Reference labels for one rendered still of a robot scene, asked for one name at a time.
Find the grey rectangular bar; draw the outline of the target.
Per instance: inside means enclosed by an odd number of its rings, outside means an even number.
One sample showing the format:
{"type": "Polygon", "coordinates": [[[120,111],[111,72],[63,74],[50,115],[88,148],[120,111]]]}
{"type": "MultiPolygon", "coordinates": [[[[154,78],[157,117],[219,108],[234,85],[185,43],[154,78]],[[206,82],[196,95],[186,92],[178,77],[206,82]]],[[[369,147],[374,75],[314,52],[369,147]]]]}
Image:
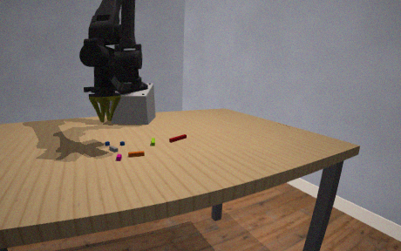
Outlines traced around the grey rectangular bar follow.
{"type": "Polygon", "coordinates": [[[109,146],[109,150],[113,151],[113,152],[118,152],[118,148],[115,146],[109,146]]]}

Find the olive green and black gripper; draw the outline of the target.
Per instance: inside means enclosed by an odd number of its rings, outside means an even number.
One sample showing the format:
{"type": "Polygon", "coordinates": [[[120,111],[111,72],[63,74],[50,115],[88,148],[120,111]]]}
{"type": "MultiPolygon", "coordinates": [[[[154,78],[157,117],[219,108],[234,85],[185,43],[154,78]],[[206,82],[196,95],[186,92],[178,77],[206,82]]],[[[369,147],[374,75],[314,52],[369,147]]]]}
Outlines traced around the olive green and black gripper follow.
{"type": "Polygon", "coordinates": [[[96,110],[100,122],[104,123],[105,114],[108,121],[112,121],[112,116],[114,111],[121,99],[121,93],[115,93],[118,89],[114,87],[84,87],[84,92],[92,92],[94,94],[89,94],[89,99],[96,110]],[[90,91],[89,91],[90,90],[90,91]],[[95,94],[96,93],[96,94],[95,94]],[[112,101],[112,108],[109,111],[110,101],[112,101]],[[99,105],[100,110],[99,110],[99,105]]]}

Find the red rod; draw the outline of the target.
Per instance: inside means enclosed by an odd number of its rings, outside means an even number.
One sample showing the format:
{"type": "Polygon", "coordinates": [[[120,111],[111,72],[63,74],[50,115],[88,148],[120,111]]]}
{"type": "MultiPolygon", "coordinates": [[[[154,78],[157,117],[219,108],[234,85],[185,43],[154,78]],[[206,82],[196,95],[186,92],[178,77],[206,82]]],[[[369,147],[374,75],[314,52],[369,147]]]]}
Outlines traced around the red rod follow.
{"type": "Polygon", "coordinates": [[[187,137],[187,135],[183,134],[183,135],[180,135],[180,136],[177,136],[177,137],[174,137],[174,138],[170,138],[169,142],[174,142],[174,141],[177,141],[177,140],[185,139],[186,137],[187,137]]]}

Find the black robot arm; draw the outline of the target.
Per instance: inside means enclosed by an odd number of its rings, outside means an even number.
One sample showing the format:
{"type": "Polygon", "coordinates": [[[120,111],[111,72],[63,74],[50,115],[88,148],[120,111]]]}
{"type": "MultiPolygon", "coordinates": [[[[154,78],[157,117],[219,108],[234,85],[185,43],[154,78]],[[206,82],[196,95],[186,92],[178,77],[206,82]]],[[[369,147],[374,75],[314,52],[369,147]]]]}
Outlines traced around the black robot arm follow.
{"type": "Polygon", "coordinates": [[[135,0],[102,0],[92,16],[88,39],[84,39],[79,57],[89,67],[107,66],[94,69],[95,87],[115,86],[121,95],[148,89],[139,76],[142,52],[141,44],[135,41],[134,21],[135,0]],[[121,24],[118,15],[120,7],[121,24]],[[114,45],[114,49],[106,45],[114,45]]]}

